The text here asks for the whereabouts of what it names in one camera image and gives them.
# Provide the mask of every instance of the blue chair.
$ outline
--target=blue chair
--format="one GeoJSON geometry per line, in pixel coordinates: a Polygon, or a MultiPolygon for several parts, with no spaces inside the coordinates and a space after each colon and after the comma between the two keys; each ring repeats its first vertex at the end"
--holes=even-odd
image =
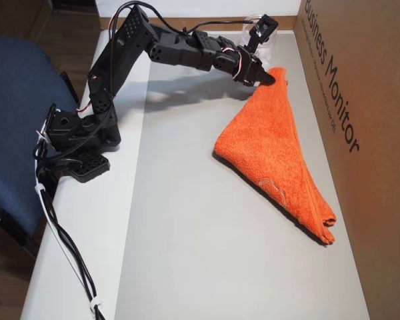
{"type": "Polygon", "coordinates": [[[34,190],[35,130],[52,103],[68,111],[78,107],[65,80],[36,44],[0,37],[0,226],[25,247],[43,214],[34,190]]]}

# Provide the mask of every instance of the orange towel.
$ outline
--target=orange towel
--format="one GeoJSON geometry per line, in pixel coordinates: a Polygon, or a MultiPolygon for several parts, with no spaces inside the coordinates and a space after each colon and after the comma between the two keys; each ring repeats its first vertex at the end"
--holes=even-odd
{"type": "Polygon", "coordinates": [[[336,216],[303,160],[287,98],[285,70],[272,68],[274,85],[261,85],[222,132],[215,152],[329,245],[336,216]]]}

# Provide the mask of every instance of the black robotic arm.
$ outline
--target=black robotic arm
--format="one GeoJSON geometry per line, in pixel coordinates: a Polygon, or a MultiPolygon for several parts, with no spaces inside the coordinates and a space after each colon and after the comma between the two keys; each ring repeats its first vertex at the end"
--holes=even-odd
{"type": "Polygon", "coordinates": [[[62,172],[86,182],[109,169],[101,152],[121,141],[113,99],[143,51],[157,63],[203,71],[214,67],[244,85],[272,85],[274,78],[264,71],[254,52],[276,28],[275,20],[262,16],[250,31],[249,44],[242,47],[224,37],[209,37],[203,31],[177,33],[152,25],[140,6],[134,5],[89,72],[93,114],[80,118],[76,113],[58,111],[54,105],[49,110],[46,139],[40,140],[35,150],[37,175],[62,172]],[[46,157],[47,143],[61,154],[46,157]]]}

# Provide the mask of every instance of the white surface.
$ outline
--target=white surface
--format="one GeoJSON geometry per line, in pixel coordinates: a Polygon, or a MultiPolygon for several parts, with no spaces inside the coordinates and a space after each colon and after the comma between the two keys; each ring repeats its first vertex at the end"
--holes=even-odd
{"type": "MultiPolygon", "coordinates": [[[[94,61],[107,42],[103,31],[94,61]]],[[[114,318],[117,302],[149,67],[143,53],[114,100],[122,141],[118,152],[105,154],[110,171],[85,184],[71,177],[61,179],[54,200],[60,224],[76,242],[95,281],[107,320],[114,318]]],[[[87,101],[85,94],[82,105],[87,101]]],[[[21,318],[92,319],[87,296],[49,227],[21,318]]]]}
{"type": "Polygon", "coordinates": [[[305,161],[337,216],[336,242],[317,244],[212,156],[254,88],[216,70],[154,63],[116,320],[369,318],[293,33],[278,34],[273,65],[287,70],[305,161]]]}
{"type": "MultiPolygon", "coordinates": [[[[124,0],[96,0],[100,17],[112,17],[124,0]]],[[[301,0],[146,0],[164,17],[246,17],[248,15],[297,15],[301,0]]],[[[149,17],[154,13],[145,9],[149,17]]]]}
{"type": "MultiPolygon", "coordinates": [[[[99,38],[94,60],[102,51],[107,40],[107,34],[104,31],[99,38]]],[[[288,54],[296,55],[297,59],[299,59],[297,49],[292,49],[294,49],[293,52],[288,54]]],[[[114,319],[116,312],[149,70],[149,59],[143,54],[134,65],[128,80],[115,100],[122,142],[118,152],[105,155],[110,160],[111,170],[86,184],[78,183],[70,177],[60,180],[54,201],[60,223],[68,230],[78,245],[95,280],[98,294],[103,301],[103,310],[107,320],[114,319]]],[[[349,268],[350,278],[347,279],[347,283],[351,280],[352,285],[354,281],[355,290],[353,294],[360,297],[359,304],[363,308],[363,316],[356,319],[367,319],[367,310],[358,275],[355,271],[353,256],[336,192],[333,186],[328,187],[329,181],[331,182],[331,175],[319,135],[317,121],[309,99],[305,79],[301,78],[303,83],[301,88],[294,88],[293,81],[290,82],[289,94],[291,95],[291,100],[293,97],[298,101],[302,101],[304,97],[308,97],[306,101],[308,112],[301,112],[300,105],[298,108],[293,106],[303,153],[311,174],[324,198],[328,202],[336,204],[336,207],[333,206],[333,208],[339,219],[336,226],[332,228],[337,242],[325,249],[326,254],[327,252],[332,252],[341,243],[345,244],[346,252],[341,258],[340,264],[349,268]],[[309,143],[311,139],[311,124],[314,125],[313,134],[314,138],[317,139],[314,144],[309,143]]],[[[81,104],[83,106],[88,101],[86,93],[81,104]]],[[[305,240],[305,234],[294,227],[284,216],[275,215],[275,219],[282,223],[285,228],[291,228],[292,234],[289,236],[291,236],[293,244],[296,244],[297,241],[305,240]]],[[[279,231],[279,235],[286,237],[282,230],[279,231]]],[[[307,250],[307,247],[316,247],[316,251],[324,249],[310,239],[307,239],[305,243],[305,250],[307,250]]],[[[293,264],[302,264],[302,260],[293,258],[293,264]]],[[[338,273],[334,273],[333,270],[330,270],[329,274],[331,276],[329,278],[325,277],[325,280],[332,281],[341,276],[338,273]]],[[[293,276],[299,281],[308,283],[309,278],[306,274],[300,273],[293,276]]],[[[315,290],[314,284],[312,284],[311,290],[315,290]]],[[[296,287],[292,288],[292,291],[294,293],[298,292],[296,287]]],[[[330,308],[340,302],[334,300],[333,297],[329,297],[329,300],[330,308]]],[[[293,307],[296,307],[299,302],[293,301],[293,307]]],[[[310,311],[312,313],[323,315],[321,307],[316,310],[312,308],[311,305],[310,311]]],[[[327,316],[328,319],[338,318],[338,315],[331,313],[328,313],[327,316]]],[[[86,294],[48,227],[43,236],[21,318],[30,320],[92,319],[86,294]]],[[[297,319],[309,318],[306,315],[305,317],[304,315],[299,315],[297,319]]]]}

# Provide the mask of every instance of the mounting holes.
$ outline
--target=mounting holes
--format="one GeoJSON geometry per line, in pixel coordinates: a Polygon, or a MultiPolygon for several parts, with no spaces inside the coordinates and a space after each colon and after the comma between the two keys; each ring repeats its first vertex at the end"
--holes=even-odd
{"type": "Polygon", "coordinates": [[[64,118],[61,119],[61,121],[59,123],[61,125],[66,125],[66,124],[68,124],[68,122],[69,122],[68,119],[64,117],[64,118]]]}

